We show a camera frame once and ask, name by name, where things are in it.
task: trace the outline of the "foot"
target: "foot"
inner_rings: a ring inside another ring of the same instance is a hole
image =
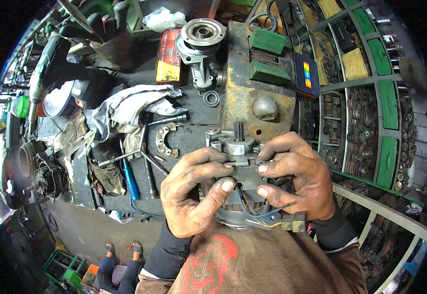
[[[131,246],[133,248],[133,259],[132,260],[140,260],[140,256],[141,256],[141,244],[139,244],[138,242],[132,242]]]
[[[114,248],[112,247],[112,243],[105,244],[105,249],[107,250],[107,257],[112,258],[114,255]]]

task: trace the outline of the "red and yellow box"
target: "red and yellow box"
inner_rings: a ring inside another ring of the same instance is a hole
[[[181,56],[176,48],[176,38],[181,29],[169,29],[163,32],[156,64],[156,83],[181,85]]]

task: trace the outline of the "brown shirt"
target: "brown shirt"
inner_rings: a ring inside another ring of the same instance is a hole
[[[367,293],[357,244],[325,254],[306,233],[234,231],[195,236],[176,280],[139,275],[141,293]]]

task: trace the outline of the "fingernail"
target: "fingernail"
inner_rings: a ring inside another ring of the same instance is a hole
[[[258,172],[262,173],[262,172],[267,171],[267,169],[268,169],[268,166],[267,166],[267,165],[265,165],[265,164],[263,164],[263,165],[260,165],[260,166],[258,167]]]
[[[229,192],[233,189],[234,183],[232,181],[225,181],[221,185],[221,189],[225,192]]]
[[[268,191],[266,190],[266,189],[264,189],[264,188],[259,188],[258,189],[258,194],[260,195],[260,196],[262,196],[262,197],[267,197],[268,196]]]

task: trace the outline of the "blue wire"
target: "blue wire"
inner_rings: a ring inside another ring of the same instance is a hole
[[[133,210],[135,210],[135,212],[136,213],[138,213],[139,215],[148,215],[149,217],[158,217],[158,218],[163,218],[163,216],[159,216],[159,215],[150,215],[150,214],[147,214],[146,212],[141,212],[140,210],[138,210],[138,209],[135,209],[135,207],[133,206],[133,202],[132,202],[133,200],[131,199],[131,197],[130,197],[130,206],[131,206],[131,208],[133,209]]]
[[[265,214],[263,214],[263,215],[252,215],[252,214],[250,214],[247,210],[246,210],[246,207],[245,207],[245,204],[243,203],[243,201],[240,199],[240,204],[241,204],[241,208],[243,209],[243,211],[247,214],[247,215],[249,215],[250,217],[264,217],[264,216],[268,216],[268,215],[271,215],[271,214],[273,214],[273,213],[276,213],[278,210],[277,209],[274,209],[274,210],[272,210],[272,211],[269,211],[268,213],[265,213]]]

